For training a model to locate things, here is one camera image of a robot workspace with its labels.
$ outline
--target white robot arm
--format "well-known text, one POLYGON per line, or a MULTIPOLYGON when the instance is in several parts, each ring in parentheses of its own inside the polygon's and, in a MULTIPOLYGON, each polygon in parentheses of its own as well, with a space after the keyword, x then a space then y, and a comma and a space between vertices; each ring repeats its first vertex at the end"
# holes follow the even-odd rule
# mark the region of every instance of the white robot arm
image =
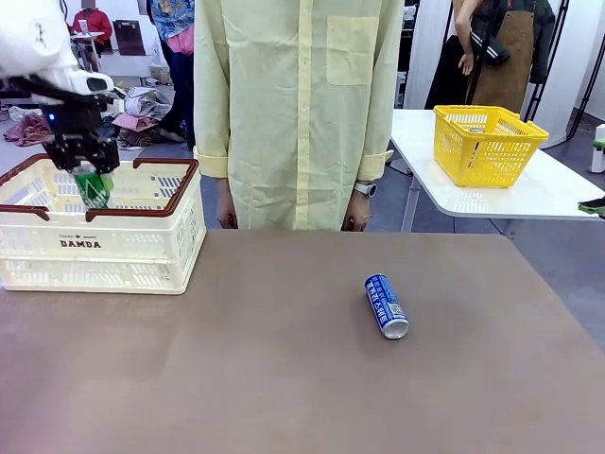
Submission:
POLYGON ((103 94, 112 79, 79 69, 71 50, 60 0, 7 2, 0 14, 0 78, 31 92, 54 138, 44 144, 59 168, 71 170, 83 160, 99 173, 119 166, 115 141, 99 139, 103 94))

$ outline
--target pink cloth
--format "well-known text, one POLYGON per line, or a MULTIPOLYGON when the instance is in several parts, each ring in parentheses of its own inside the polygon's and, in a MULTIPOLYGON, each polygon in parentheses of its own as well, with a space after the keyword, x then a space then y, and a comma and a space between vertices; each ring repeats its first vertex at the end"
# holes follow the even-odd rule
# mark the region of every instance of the pink cloth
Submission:
POLYGON ((177 36, 168 38, 168 46, 174 53, 182 53, 185 55, 193 54, 194 42, 196 39, 196 26, 191 25, 185 31, 182 31, 177 36))
POLYGON ((153 128, 158 124, 158 122, 146 116, 138 117, 130 115, 129 113, 122 113, 120 116, 114 119, 113 124, 115 126, 119 126, 120 128, 140 132, 153 128))
POLYGON ((43 116, 28 113, 19 123, 4 133, 4 140, 14 142, 17 147, 46 142, 50 137, 50 128, 43 116))

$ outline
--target shirt pocket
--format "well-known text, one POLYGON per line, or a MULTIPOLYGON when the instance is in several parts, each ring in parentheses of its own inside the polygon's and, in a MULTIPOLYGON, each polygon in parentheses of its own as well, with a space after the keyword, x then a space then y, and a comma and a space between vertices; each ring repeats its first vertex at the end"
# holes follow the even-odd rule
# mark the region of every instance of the shirt pocket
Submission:
POLYGON ((328 16, 327 78, 332 85, 372 83, 378 17, 328 16))

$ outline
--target red jacket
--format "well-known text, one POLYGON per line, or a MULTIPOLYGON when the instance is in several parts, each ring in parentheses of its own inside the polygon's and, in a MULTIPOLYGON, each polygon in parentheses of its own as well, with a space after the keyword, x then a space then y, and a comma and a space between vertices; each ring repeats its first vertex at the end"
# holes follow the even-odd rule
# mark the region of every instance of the red jacket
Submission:
POLYGON ((107 14, 103 11, 99 11, 98 9, 93 9, 90 11, 90 15, 88 17, 85 16, 85 11, 82 10, 76 17, 74 17, 74 25, 72 26, 72 30, 76 32, 81 32, 82 28, 79 26, 78 21, 86 20, 86 24, 88 25, 88 31, 102 31, 103 34, 98 38, 95 38, 95 42, 99 44, 104 44, 110 40, 112 36, 112 23, 110 23, 107 14))

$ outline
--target hand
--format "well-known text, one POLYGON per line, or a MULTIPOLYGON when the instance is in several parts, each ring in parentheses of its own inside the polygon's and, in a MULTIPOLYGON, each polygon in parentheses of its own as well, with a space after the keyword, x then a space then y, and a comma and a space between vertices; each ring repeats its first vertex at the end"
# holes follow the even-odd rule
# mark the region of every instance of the hand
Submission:
POLYGON ((473 72, 473 67, 475 66, 475 55, 473 52, 470 54, 464 54, 460 59, 460 63, 458 64, 458 68, 462 68, 462 74, 464 76, 470 76, 473 72))
POLYGON ((237 216, 235 215, 235 206, 229 180, 221 178, 216 182, 218 187, 218 204, 216 206, 216 220, 220 222, 223 229, 236 229, 237 216))
POLYGON ((363 232, 370 221, 370 199, 359 191, 353 191, 347 213, 344 215, 342 230, 345 232, 363 232))

